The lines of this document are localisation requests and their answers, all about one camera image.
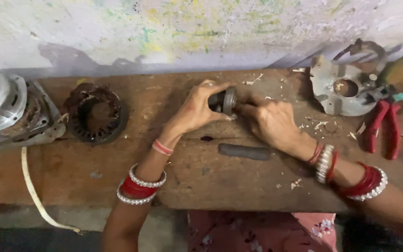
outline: woman's left hand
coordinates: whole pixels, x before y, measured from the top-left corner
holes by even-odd
[[[183,106],[166,124],[180,134],[196,130],[212,121],[231,121],[226,114],[217,113],[208,107],[209,96],[219,93],[235,83],[217,84],[212,80],[204,80],[200,85],[192,88]]]

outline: woman's right hand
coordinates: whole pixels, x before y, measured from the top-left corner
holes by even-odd
[[[236,109],[249,119],[251,131],[270,146],[304,161],[313,155],[316,140],[298,129],[291,104],[251,94]]]

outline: red bangle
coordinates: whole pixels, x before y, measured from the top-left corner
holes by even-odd
[[[316,148],[315,151],[313,152],[313,156],[307,161],[309,165],[314,165],[316,163],[316,160],[321,154],[321,150],[323,149],[324,144],[317,142],[316,143]]]
[[[326,183],[330,183],[332,180],[332,177],[334,176],[335,164],[337,163],[337,158],[339,156],[339,153],[337,151],[334,151],[332,155],[333,155],[332,164],[330,165],[330,169],[326,174]]]
[[[156,139],[153,142],[152,148],[154,148],[155,151],[157,151],[157,152],[159,152],[161,154],[164,154],[164,155],[168,155],[168,156],[172,155],[172,153],[173,153],[172,149],[169,149],[166,146],[164,146],[162,143],[160,143],[158,141],[158,139]]]
[[[158,190],[158,187],[151,188],[140,186],[137,183],[135,183],[131,179],[131,177],[126,177],[120,190],[123,194],[129,194],[134,197],[147,198],[149,196],[152,196],[152,194],[154,194]]]
[[[341,194],[344,196],[359,196],[370,192],[374,189],[381,181],[381,176],[379,172],[370,166],[359,163],[365,168],[365,175],[362,180],[352,187],[344,188]]]

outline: white cable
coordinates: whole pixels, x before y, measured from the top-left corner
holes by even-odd
[[[24,180],[26,182],[27,189],[31,194],[32,200],[37,206],[37,209],[40,212],[41,217],[43,217],[44,220],[46,220],[49,224],[53,226],[64,229],[70,229],[79,234],[80,228],[57,223],[57,221],[55,221],[54,219],[51,218],[51,216],[49,216],[48,212],[46,212],[46,209],[44,209],[43,204],[41,203],[40,198],[38,198],[37,192],[35,191],[35,187],[32,184],[31,176],[29,175],[29,168],[27,167],[27,147],[23,147],[21,149],[21,165],[23,168]]]

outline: hand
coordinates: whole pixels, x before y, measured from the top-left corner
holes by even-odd
[[[200,85],[192,88],[183,106],[167,123],[166,128],[184,134],[212,121],[231,121],[231,117],[226,114],[210,110],[208,98],[234,85],[234,83],[217,84],[212,80],[204,80]]]
[[[258,138],[296,158],[306,161],[312,156],[316,140],[296,127],[291,104],[260,95],[249,95],[247,103],[251,104],[236,109],[250,119],[251,131]]]

